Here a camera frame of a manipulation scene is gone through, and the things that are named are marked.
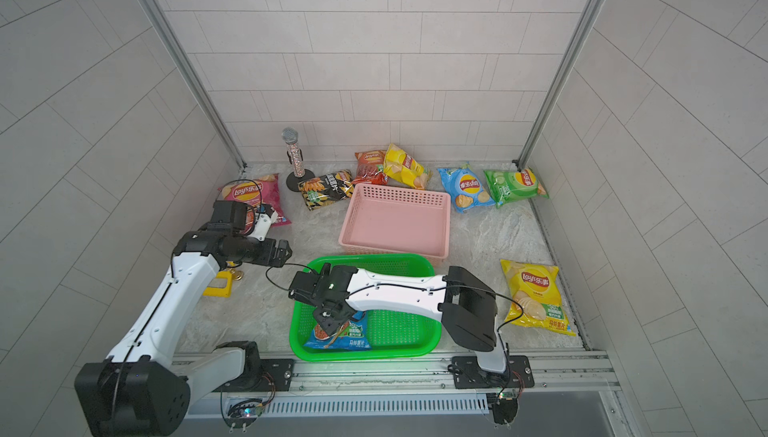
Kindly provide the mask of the dark blue chips bag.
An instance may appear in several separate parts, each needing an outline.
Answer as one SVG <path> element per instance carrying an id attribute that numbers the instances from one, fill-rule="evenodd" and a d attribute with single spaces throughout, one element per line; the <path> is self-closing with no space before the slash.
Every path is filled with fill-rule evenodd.
<path id="1" fill-rule="evenodd" d="M 326 332 L 316 324 L 304 344 L 314 350 L 367 351 L 372 348 L 368 339 L 368 315 L 357 312 L 333 333 Z"/>

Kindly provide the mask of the light blue chips bag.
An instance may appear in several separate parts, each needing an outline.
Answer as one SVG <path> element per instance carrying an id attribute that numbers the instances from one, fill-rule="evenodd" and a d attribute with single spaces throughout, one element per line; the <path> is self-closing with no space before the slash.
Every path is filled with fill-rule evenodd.
<path id="1" fill-rule="evenodd" d="M 453 208 L 465 213 L 475 207 L 494 206 L 495 201 L 469 165 L 438 169 L 441 183 L 450 195 Z"/>

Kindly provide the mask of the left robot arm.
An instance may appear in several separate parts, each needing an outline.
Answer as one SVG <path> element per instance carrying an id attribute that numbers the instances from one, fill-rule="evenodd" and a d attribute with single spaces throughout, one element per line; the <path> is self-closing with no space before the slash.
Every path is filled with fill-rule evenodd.
<path id="1" fill-rule="evenodd" d="M 232 230 L 186 233 L 168 270 L 129 331 L 98 363 L 87 363 L 74 387 L 94 436 L 169 436 L 189 407 L 221 386 L 260 384 L 264 370 L 254 342 L 225 344 L 181 373 L 174 352 L 204 289 L 228 263 L 279 268 L 292 250 L 285 240 Z"/>

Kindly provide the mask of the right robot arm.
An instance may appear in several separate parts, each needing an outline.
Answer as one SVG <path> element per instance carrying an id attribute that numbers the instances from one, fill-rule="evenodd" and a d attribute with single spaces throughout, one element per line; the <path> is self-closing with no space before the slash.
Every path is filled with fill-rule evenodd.
<path id="1" fill-rule="evenodd" d="M 497 300 L 515 300 L 463 267 L 451 266 L 444 275 L 405 277 L 326 264 L 320 271 L 296 273 L 287 295 L 311 306 L 315 321 L 328 334 L 359 312 L 392 311 L 434 320 L 456 344 L 475 354 L 482 385 L 498 388 L 500 394 L 530 386 L 514 369 L 496 323 Z"/>

